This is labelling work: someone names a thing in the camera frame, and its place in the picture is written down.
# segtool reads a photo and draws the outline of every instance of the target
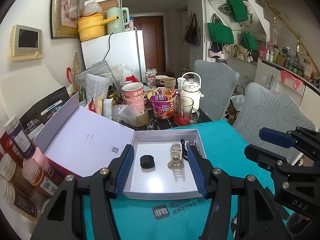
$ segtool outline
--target open gift box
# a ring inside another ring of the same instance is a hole
[[[45,124],[35,138],[40,150],[64,175],[91,176],[108,167],[127,144],[134,148],[134,160],[124,194],[135,199],[181,199],[200,197],[189,163],[169,169],[170,146],[184,139],[195,140],[205,152],[197,129],[135,131],[79,106],[74,95]],[[144,169],[140,157],[151,155],[155,166]]]

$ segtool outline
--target dried branch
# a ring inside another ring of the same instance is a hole
[[[310,57],[313,65],[315,66],[315,69],[316,69],[318,75],[320,76],[320,70],[319,70],[319,68],[318,68],[318,66],[317,66],[314,58],[310,55],[310,53],[309,53],[309,51],[308,51],[308,49],[307,49],[307,47],[306,47],[303,39],[301,39],[301,36],[300,36],[296,31],[294,31],[294,30],[292,29],[292,27],[287,23],[287,21],[286,21],[287,19],[284,19],[284,18],[281,16],[281,14],[279,13],[279,11],[277,11],[277,10],[272,6],[272,3],[270,2],[270,0],[267,0],[267,3],[268,3],[269,8],[271,9],[271,11],[279,18],[280,21],[282,21],[282,22],[287,26],[287,28],[293,33],[294,36],[296,36],[296,38],[298,39],[298,41],[300,42],[300,44],[304,47],[307,55]]]

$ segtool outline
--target red liquid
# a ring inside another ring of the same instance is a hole
[[[189,125],[190,122],[190,118],[191,118],[191,113],[184,113],[182,114],[178,114],[176,112],[173,112],[173,120],[174,123],[178,126],[186,126]]]

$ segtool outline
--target wall-mounted monitor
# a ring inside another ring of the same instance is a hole
[[[42,58],[42,30],[15,25],[10,40],[12,61]]]

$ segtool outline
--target white refrigerator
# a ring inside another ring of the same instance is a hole
[[[104,59],[110,67],[123,63],[133,69],[133,75],[145,82],[146,62],[142,31],[114,33],[81,43],[85,68]]]

